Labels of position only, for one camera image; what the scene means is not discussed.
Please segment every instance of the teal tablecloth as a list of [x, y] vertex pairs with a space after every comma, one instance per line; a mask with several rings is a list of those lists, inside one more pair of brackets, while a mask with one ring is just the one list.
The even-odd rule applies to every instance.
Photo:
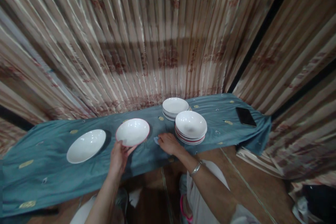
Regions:
[[[261, 154], [271, 129], [270, 117], [232, 94], [187, 101], [208, 124], [208, 132], [201, 144], [181, 143], [191, 154], [245, 141], [246, 148]], [[236, 107], [250, 109], [257, 127], [242, 125]], [[147, 141], [130, 156], [123, 179], [168, 164], [173, 157], [162, 151], [153, 140], [160, 133], [174, 132], [174, 122], [163, 117], [161, 106], [87, 120], [41, 123], [32, 128], [3, 159], [3, 217], [56, 205], [99, 189], [108, 172], [115, 132], [123, 121], [132, 118], [146, 120], [151, 129]], [[66, 159], [69, 147], [79, 136], [93, 129], [103, 129], [107, 133], [102, 150], [83, 163], [70, 164]]]

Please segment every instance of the stack of plates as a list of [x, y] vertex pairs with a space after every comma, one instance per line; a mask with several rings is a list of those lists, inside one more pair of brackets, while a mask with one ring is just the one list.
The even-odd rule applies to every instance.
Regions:
[[207, 129], [206, 120], [194, 111], [183, 111], [176, 116], [175, 133], [185, 144], [197, 145], [203, 142]]
[[163, 108], [162, 110], [163, 115], [169, 121], [175, 121], [175, 118], [178, 115], [178, 113], [190, 109], [189, 104], [186, 100], [177, 97], [166, 99], [162, 103], [162, 108]]

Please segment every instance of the person's left hand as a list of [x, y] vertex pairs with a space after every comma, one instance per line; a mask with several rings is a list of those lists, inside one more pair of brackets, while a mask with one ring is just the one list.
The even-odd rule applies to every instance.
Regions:
[[111, 163], [109, 172], [115, 175], [122, 175], [125, 171], [127, 158], [135, 150], [136, 146], [125, 147], [122, 141], [115, 141], [111, 152]]

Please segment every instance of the hand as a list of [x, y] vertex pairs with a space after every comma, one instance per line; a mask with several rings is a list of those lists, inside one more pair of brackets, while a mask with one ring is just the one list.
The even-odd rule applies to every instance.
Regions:
[[115, 141], [111, 152], [111, 163], [109, 173], [122, 175], [125, 171], [127, 158], [135, 150], [136, 146], [125, 147], [122, 141]]
[[184, 148], [178, 143], [176, 138], [172, 133], [163, 133], [160, 134], [159, 140], [157, 141], [160, 147], [169, 155], [175, 155]]

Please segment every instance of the metal pole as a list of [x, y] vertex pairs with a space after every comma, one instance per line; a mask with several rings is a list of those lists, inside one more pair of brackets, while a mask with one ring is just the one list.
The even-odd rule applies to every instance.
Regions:
[[288, 99], [280, 108], [278, 108], [271, 116], [272, 121], [281, 116], [287, 109], [300, 100], [305, 94], [312, 90], [317, 84], [323, 81], [329, 74], [336, 70], [336, 58], [323, 68], [315, 77], [313, 77], [306, 85], [297, 91]]
[[269, 28], [269, 26], [271, 25], [275, 15], [277, 14], [278, 10], [280, 9], [282, 3], [284, 0], [274, 0], [270, 10], [268, 11], [262, 25], [260, 26], [260, 29], [257, 33], [257, 35], [255, 36], [250, 49], [248, 50], [243, 62], [241, 63], [236, 76], [234, 77], [231, 86], [229, 87], [229, 90], [227, 91], [228, 93], [232, 93], [235, 89], [235, 87], [237, 86], [238, 81], [240, 80], [240, 78], [242, 77], [247, 65], [249, 64], [249, 62], [251, 61], [255, 51], [257, 50], [260, 42], [262, 41], [265, 33], [267, 32], [267, 29]]
[[2, 105], [0, 105], [0, 117], [24, 131], [28, 131], [34, 127], [33, 124], [13, 113], [9, 109], [3, 107]]

